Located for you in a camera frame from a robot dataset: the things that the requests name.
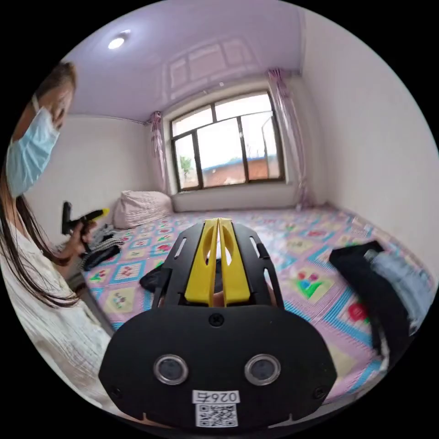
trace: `woman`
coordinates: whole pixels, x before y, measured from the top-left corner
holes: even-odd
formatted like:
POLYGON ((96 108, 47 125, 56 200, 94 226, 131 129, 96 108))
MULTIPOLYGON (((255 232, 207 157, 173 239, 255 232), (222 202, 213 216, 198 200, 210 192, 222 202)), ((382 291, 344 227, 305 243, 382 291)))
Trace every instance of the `woman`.
MULTIPOLYGON (((12 305, 39 353, 84 399, 118 416, 98 371, 110 337, 65 279, 83 253, 79 225, 56 254, 23 194, 46 167, 76 89, 71 63, 60 63, 40 85, 14 130, 0 175, 0 264, 12 305)), ((83 237, 88 240, 89 230, 83 237)), ((145 419, 143 423, 154 425, 145 419)))

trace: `wall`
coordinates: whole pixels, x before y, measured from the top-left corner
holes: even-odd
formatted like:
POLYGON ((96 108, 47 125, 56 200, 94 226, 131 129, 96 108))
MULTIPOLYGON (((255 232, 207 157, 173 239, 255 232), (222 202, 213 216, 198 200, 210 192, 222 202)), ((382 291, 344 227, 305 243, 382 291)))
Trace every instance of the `wall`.
POLYGON ((439 160, 419 107, 355 36, 310 11, 305 26, 303 79, 321 122, 329 201, 393 235, 438 281, 439 160))
MULTIPOLYGON (((309 184, 318 204, 327 201, 325 156, 321 146, 321 128, 315 105, 300 77, 293 77, 288 83, 294 94, 299 122, 302 127, 304 142, 307 145, 306 158, 310 169, 309 184)), ((285 132, 281 129, 281 141, 285 162, 286 183, 252 184, 245 187, 211 188, 190 193, 177 193, 177 185, 172 166, 169 122, 206 103, 225 99, 230 96, 266 90, 269 84, 264 77, 255 77, 238 81, 224 88, 201 93, 163 113, 163 139, 166 148, 167 174, 173 193, 176 211, 203 209, 235 209, 235 208, 278 208, 290 207, 297 202, 297 179, 294 161, 290 148, 285 148, 285 132)))
MULTIPOLYGON (((72 218, 111 210, 123 190, 154 190, 149 170, 150 134, 124 119, 68 116, 46 171, 26 197, 53 243, 62 242, 62 203, 72 218)), ((111 222, 111 214, 102 221, 111 222)))
POLYGON ((182 192, 173 197, 177 212, 221 209, 264 209, 290 207, 295 202, 292 187, 285 183, 212 187, 182 192))

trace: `tree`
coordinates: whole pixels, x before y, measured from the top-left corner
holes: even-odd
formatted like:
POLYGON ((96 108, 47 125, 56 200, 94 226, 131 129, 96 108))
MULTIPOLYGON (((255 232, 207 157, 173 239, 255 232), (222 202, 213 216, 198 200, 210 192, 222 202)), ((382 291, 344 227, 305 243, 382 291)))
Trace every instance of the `tree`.
POLYGON ((184 174, 184 179, 186 180, 189 171, 192 170, 192 159, 181 155, 180 156, 180 167, 182 168, 182 171, 184 174))

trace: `window pane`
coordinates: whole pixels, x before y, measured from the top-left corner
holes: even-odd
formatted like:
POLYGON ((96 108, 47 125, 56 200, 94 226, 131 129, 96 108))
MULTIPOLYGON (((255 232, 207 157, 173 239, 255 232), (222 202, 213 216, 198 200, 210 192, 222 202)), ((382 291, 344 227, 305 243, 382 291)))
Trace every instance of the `window pane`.
POLYGON ((267 93, 237 98, 232 101, 218 102, 215 104, 217 120, 271 110, 270 98, 267 93))
POLYGON ((212 123, 212 109, 209 107, 201 108, 191 114, 172 122, 172 136, 178 136, 194 128, 202 127, 212 123))
POLYGON ((191 134, 175 141, 175 155, 181 189, 197 187, 197 168, 191 134))
POLYGON ((250 180, 279 177, 272 115, 269 111, 241 117, 250 180))
POLYGON ((214 123, 197 134, 204 187, 245 183, 237 120, 214 123))

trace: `printed number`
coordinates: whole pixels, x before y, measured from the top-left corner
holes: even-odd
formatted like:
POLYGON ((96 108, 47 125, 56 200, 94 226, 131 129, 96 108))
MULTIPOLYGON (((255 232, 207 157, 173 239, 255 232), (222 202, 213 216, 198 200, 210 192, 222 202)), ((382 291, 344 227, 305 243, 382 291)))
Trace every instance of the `printed number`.
POLYGON ((239 403, 239 392, 215 392, 215 391, 193 391, 193 404, 227 404, 230 402, 239 403))

